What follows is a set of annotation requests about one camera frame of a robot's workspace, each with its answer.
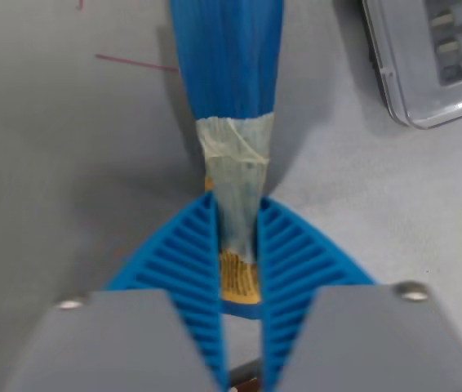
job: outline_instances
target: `clear plastic box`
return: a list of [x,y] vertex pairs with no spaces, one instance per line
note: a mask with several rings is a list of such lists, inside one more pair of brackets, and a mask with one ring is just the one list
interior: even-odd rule
[[391,116],[418,128],[462,117],[462,0],[363,0]]

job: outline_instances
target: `blue bristle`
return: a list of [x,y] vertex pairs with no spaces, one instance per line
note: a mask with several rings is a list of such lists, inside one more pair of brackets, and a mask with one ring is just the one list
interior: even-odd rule
[[180,73],[196,119],[274,107],[283,0],[170,0]]

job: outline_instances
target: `gray table surface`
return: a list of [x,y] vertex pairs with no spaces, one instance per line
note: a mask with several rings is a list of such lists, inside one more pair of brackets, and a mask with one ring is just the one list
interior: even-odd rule
[[[56,296],[202,192],[164,0],[0,0],[0,385]],[[288,0],[267,190],[381,282],[434,286],[462,331],[462,120],[398,126],[350,0]],[[258,325],[229,318],[230,366]]]

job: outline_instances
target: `red line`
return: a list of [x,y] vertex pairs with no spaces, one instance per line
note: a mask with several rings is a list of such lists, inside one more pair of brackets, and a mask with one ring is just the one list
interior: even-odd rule
[[162,65],[143,63],[141,61],[121,59],[119,57],[112,57],[112,56],[106,56],[106,55],[95,55],[95,57],[97,59],[115,61],[117,63],[123,63],[123,64],[129,64],[129,65],[138,65],[140,67],[153,68],[153,69],[161,69],[162,71],[168,71],[168,72],[175,72],[175,73],[179,72],[179,70],[177,68],[164,67]]

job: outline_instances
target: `yellow brush handle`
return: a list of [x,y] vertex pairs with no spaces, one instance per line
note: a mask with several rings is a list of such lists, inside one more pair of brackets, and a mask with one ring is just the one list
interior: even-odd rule
[[[208,176],[205,179],[205,187],[206,191],[213,188]],[[256,264],[244,263],[237,255],[227,251],[220,253],[218,261],[222,299],[244,305],[258,304],[260,289]]]

